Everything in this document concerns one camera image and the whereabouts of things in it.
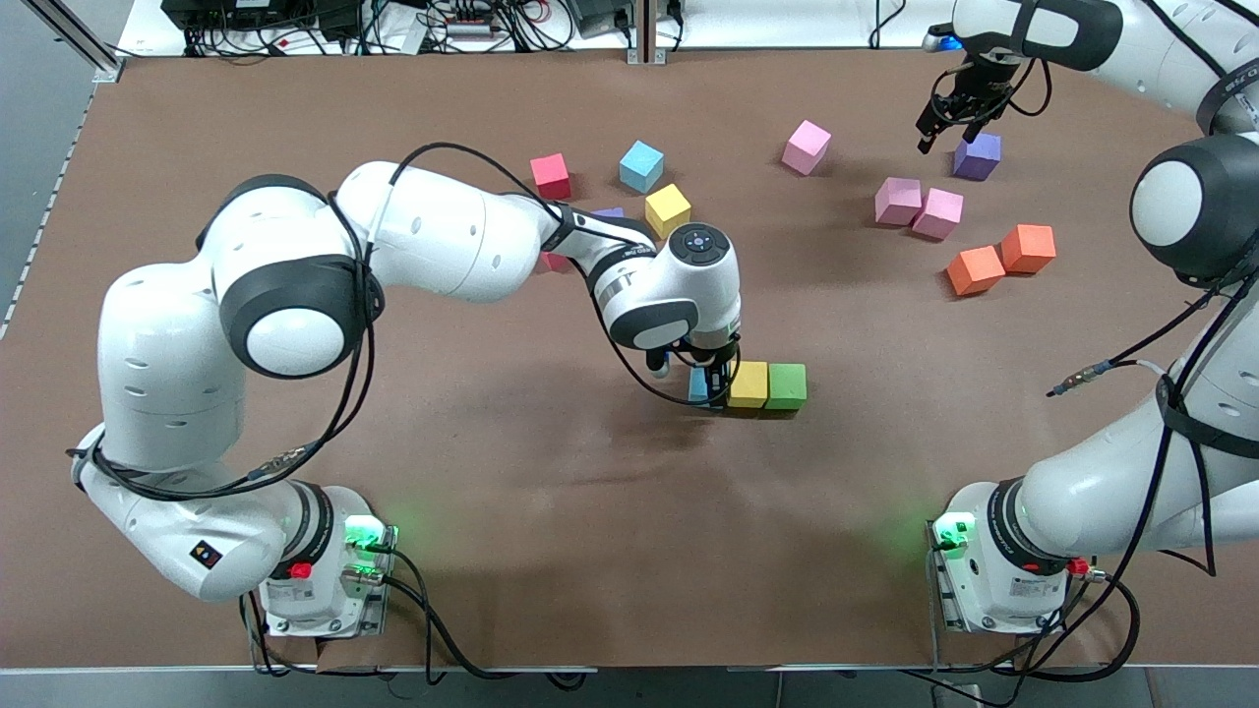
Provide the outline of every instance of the brown table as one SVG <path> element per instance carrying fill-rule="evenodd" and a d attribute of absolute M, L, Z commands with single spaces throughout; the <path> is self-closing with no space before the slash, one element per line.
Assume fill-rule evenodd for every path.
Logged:
<path fill-rule="evenodd" d="M 642 198 L 616 178 L 635 139 L 665 151 L 666 181 L 737 243 L 744 355 L 806 363 L 808 406 L 749 420 L 652 398 L 608 350 L 575 276 L 533 278 L 492 306 L 397 290 L 366 408 L 303 476 L 358 489 L 402 527 L 434 605 L 485 665 L 925 664 L 924 519 L 962 484 L 1020 475 L 1122 414 L 1148 377 L 1044 392 L 1191 295 L 1138 246 L 1127 203 L 1146 161 L 1194 137 L 1192 123 L 1061 71 L 1045 117 L 993 126 L 1006 144 L 992 179 L 949 179 L 957 131 L 923 157 L 913 121 L 956 59 L 132 62 L 96 97 L 0 343 L 0 664 L 247 661 L 235 607 L 164 581 L 69 484 L 62 450 L 99 416 L 96 321 L 111 281 L 189 258 L 244 178 L 279 171 L 331 189 L 364 161 L 432 140 L 519 174 L 562 150 L 578 205 L 641 217 Z M 808 179 L 778 164 L 802 118 L 835 134 Z M 423 165 L 504 185 L 462 156 Z M 874 227 L 889 175 L 964 194 L 962 227 L 944 243 Z M 1058 261 L 952 297 L 940 271 L 957 251 L 1017 222 L 1053 224 Z M 1153 355 L 1180 351 L 1191 329 Z M 232 461 L 311 438 L 339 387 L 337 375 L 251 379 Z M 1144 614 L 1134 660 L 1259 661 L 1254 552 L 1221 551 L 1215 581 L 1142 557 L 1129 573 Z M 1122 615 L 1097 622 L 1064 659 L 1103 660 L 1122 632 Z M 944 659 L 1008 645 L 951 636 Z M 402 614 L 384 637 L 324 659 L 415 664 L 419 646 L 414 615 Z"/>

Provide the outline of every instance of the orange cube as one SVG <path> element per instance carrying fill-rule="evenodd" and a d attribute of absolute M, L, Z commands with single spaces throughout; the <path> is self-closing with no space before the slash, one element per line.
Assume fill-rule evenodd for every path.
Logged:
<path fill-rule="evenodd" d="M 1055 256 L 1050 227 L 1019 224 L 1001 241 L 1001 263 L 1011 273 L 1035 273 Z"/>
<path fill-rule="evenodd" d="M 948 280 L 958 295 L 976 295 L 1005 277 L 997 249 L 992 246 L 963 251 L 948 265 Z"/>

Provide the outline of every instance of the metal bracket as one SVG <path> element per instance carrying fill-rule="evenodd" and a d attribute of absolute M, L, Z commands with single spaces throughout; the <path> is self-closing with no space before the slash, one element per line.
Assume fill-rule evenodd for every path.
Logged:
<path fill-rule="evenodd" d="M 92 83 L 116 83 L 122 73 L 122 59 L 113 54 L 62 0 L 21 0 L 57 37 L 71 47 L 84 62 L 96 67 Z"/>
<path fill-rule="evenodd" d="M 635 67 L 663 67 L 665 50 L 656 47 L 657 0 L 635 0 L 635 43 L 626 52 L 626 63 Z"/>

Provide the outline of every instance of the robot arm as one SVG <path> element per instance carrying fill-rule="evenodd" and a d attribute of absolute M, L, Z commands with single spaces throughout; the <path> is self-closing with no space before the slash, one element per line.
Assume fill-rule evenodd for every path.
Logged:
<path fill-rule="evenodd" d="M 413 168 L 390 185 L 395 168 L 356 169 L 335 204 L 295 178 L 248 180 L 198 237 L 191 261 L 136 268 L 102 307 L 104 422 L 74 451 L 76 484 L 190 595 L 215 602 L 261 585 L 278 634 L 379 631 L 379 576 L 392 557 L 371 548 L 392 537 L 349 489 L 252 486 L 310 446 L 254 470 L 247 490 L 208 491 L 242 484 L 222 457 L 242 431 L 247 368 L 319 375 L 358 350 L 385 286 L 492 302 L 524 283 L 543 249 L 579 265 L 619 345 L 716 360 L 738 338 L 738 262 L 713 227 L 687 224 L 657 253 L 630 219 L 488 194 Z"/>
<path fill-rule="evenodd" d="M 1204 540 L 1205 484 L 1220 498 L 1215 537 L 1259 537 L 1259 292 L 1250 290 L 1259 208 L 1259 28 L 1245 5 L 1192 0 L 958 0 L 952 25 L 967 52 L 951 96 L 933 96 L 918 122 L 922 151 L 949 125 L 964 139 L 1001 116 L 1010 77 L 1042 59 L 1162 107 L 1195 116 L 1207 137 L 1172 147 L 1142 173 L 1131 200 L 1142 244 L 1183 282 L 1228 294 L 1222 326 L 1209 326 L 1172 368 L 1195 360 L 1181 401 L 1160 387 L 1089 440 L 1035 464 L 1025 476 L 962 489 L 934 524 L 944 549 L 947 612 L 957 629 L 1035 634 L 1063 606 L 1071 558 Z M 1202 354 L 1191 353 L 1204 341 Z M 1090 367 L 1069 389 L 1097 375 Z M 1205 482 L 1199 479 L 1200 447 Z M 1142 527 L 1152 470 L 1157 496 Z"/>

